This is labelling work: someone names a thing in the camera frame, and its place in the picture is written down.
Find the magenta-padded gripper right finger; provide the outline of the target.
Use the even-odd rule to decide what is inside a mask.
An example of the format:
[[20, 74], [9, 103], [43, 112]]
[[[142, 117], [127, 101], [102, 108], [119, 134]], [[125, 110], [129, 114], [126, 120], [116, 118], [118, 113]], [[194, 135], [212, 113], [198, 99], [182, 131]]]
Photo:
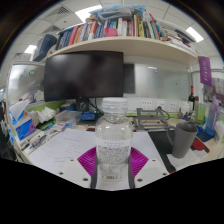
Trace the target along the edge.
[[128, 168], [128, 181], [131, 189], [146, 186], [168, 175], [166, 167], [156, 158], [148, 159], [137, 149], [131, 149]]

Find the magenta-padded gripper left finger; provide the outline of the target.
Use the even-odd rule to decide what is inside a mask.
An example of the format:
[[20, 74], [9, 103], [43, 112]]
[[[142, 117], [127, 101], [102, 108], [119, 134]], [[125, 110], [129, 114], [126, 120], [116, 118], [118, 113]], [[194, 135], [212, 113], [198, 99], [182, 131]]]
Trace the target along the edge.
[[59, 175], [84, 188], [95, 189], [97, 184], [96, 148], [66, 162]]

